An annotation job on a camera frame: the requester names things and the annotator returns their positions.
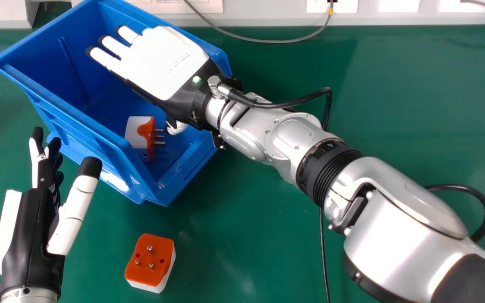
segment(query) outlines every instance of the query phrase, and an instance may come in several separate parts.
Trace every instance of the black arm cover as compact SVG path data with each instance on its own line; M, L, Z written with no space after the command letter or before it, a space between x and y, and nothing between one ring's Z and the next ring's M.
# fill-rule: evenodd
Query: black arm cover
M36 188L22 194L12 242L3 258L0 299L17 287L42 287L61 296L65 257L46 251L55 215L48 189Z

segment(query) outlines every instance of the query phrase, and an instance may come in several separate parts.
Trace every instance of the blue container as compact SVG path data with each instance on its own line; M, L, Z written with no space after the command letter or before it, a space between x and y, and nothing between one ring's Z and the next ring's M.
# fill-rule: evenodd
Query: blue container
M122 0L86 0L0 54L0 73L27 94L50 129L61 138L61 152L80 163L94 156L104 164L101 178L135 203L167 206L212 157L210 132L187 128L166 136L155 161L144 163L124 139L129 116L165 115L89 58L85 50L102 35L127 25L136 32L170 26ZM218 48L177 29L199 44L226 75L227 56Z

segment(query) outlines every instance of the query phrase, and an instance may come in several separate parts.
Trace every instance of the robotic arm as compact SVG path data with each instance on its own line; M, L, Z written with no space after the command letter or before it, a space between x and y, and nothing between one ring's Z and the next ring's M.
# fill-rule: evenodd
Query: robotic arm
M99 180L102 162L83 159L64 205L61 140L44 149L43 130L29 139L32 188L6 192L0 221L0 302L56 303L69 253Z
M210 130L217 146L221 138L275 167L308 195L329 229L346 236L344 266L370 295L386 302L485 302L485 251L437 196L322 130L313 115L287 109L294 104L243 94L175 29L117 33L125 44L100 41L119 58L101 48L88 54L163 109L172 129Z

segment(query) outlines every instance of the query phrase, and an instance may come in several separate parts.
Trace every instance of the white finger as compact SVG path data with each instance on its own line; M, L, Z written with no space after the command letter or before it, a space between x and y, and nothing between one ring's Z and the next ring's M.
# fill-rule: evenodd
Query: white finger
M100 43L104 45L108 50L119 56L119 58L125 57L126 54L129 52L129 48L123 43L115 40L111 36L104 36L100 39Z
M119 59L112 57L110 54L104 52L104 50L100 48L91 48L88 50L88 54L89 57L93 58L93 60L106 67L108 71L112 71L113 73L121 76L123 79L127 79L123 69L123 64L121 64Z
M130 44L132 44L132 42L138 36L140 36L135 31L133 31L132 29L129 29L129 27L126 27L126 26L119 27L119 29L116 29L115 31L121 38L123 38L125 41L129 42Z

